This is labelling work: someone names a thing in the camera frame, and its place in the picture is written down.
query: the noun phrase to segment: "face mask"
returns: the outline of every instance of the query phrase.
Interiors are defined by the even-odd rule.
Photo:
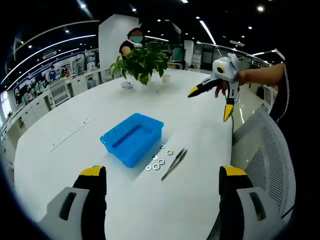
[[[132,41],[133,41],[134,43],[140,43],[140,42],[142,41],[142,39],[144,39],[143,36],[133,36],[133,37],[132,37]]]

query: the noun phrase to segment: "blue plastic container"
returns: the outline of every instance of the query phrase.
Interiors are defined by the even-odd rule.
[[[135,113],[102,135],[100,141],[124,165],[134,168],[161,138],[163,126],[161,121]]]

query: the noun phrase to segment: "window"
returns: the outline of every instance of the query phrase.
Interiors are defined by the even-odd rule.
[[[1,106],[3,110],[3,114],[4,114],[4,117],[7,119],[8,114],[12,111],[10,106],[10,101],[8,98],[8,92],[3,91],[0,95],[0,98],[1,98]]]

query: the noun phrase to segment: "white pillar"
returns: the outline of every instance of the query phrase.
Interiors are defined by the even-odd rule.
[[[120,45],[127,39],[128,32],[138,27],[138,18],[119,14],[112,15],[99,25],[100,68],[110,68],[120,55]]]
[[[185,62],[190,65],[192,64],[192,56],[194,54],[194,41],[184,40],[184,48],[185,48]]]

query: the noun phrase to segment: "white table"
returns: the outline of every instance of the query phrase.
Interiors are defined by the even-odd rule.
[[[219,212],[219,167],[229,165],[232,122],[223,122],[225,97],[214,91],[187,98],[207,74],[168,69],[169,87],[152,77],[152,89],[120,88],[123,78],[85,91],[37,121],[19,139],[15,155],[15,189],[35,221],[64,187],[72,187],[81,171],[106,167],[108,240],[205,240]],[[146,171],[157,144],[135,168],[126,168],[109,154],[100,136],[133,113],[164,122],[158,153],[165,165]],[[91,121],[52,150],[53,142]],[[188,153],[163,181],[176,154]],[[173,150],[172,156],[166,150]]]

